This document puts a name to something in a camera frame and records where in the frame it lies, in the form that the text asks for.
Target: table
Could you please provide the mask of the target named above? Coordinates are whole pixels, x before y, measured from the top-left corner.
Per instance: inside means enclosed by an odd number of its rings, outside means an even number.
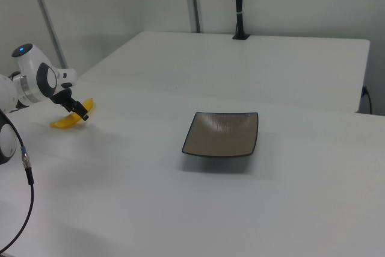
[[[80,79],[353,113],[368,52],[356,39],[143,32]]]
[[[10,114],[35,207],[13,256],[382,256],[385,118],[101,84],[85,123],[45,101]],[[196,111],[259,113],[250,157],[181,152]],[[0,240],[29,205],[21,161],[0,167]]]

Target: plate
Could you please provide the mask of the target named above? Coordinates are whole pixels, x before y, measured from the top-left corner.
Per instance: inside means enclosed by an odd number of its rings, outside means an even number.
[[[195,114],[182,152],[194,156],[230,158],[254,152],[258,113]]]

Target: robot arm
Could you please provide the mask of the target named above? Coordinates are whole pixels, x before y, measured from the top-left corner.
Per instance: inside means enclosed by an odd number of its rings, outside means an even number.
[[[70,87],[78,78],[74,69],[57,69],[37,46],[30,43],[16,48],[12,57],[20,72],[13,73],[11,78],[0,75],[0,110],[6,114],[51,99],[67,111],[77,113],[83,120],[88,119],[88,111],[71,98]],[[14,132],[0,116],[0,164],[6,163],[15,149]]]

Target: banana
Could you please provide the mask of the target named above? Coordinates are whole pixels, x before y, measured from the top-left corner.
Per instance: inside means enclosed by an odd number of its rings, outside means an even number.
[[[90,111],[93,105],[94,105],[93,99],[87,99],[86,101],[83,102],[83,107],[85,107],[87,111]],[[80,119],[81,117],[78,114],[71,113],[68,116],[58,120],[57,122],[50,123],[49,126],[51,128],[67,129],[70,126],[73,126],[75,123],[77,123]]]

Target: white wall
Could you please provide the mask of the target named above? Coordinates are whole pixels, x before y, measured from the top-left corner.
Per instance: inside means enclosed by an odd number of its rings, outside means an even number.
[[[11,54],[24,43],[37,45],[60,67],[37,0],[0,0],[0,36],[0,74],[20,70]]]
[[[198,2],[203,32],[234,33],[235,0]],[[385,115],[385,0],[244,0],[244,23],[255,35],[370,40],[365,84],[374,113]],[[364,99],[361,110],[367,105]]]
[[[80,75],[140,31],[191,32],[187,0],[44,1],[67,64]]]

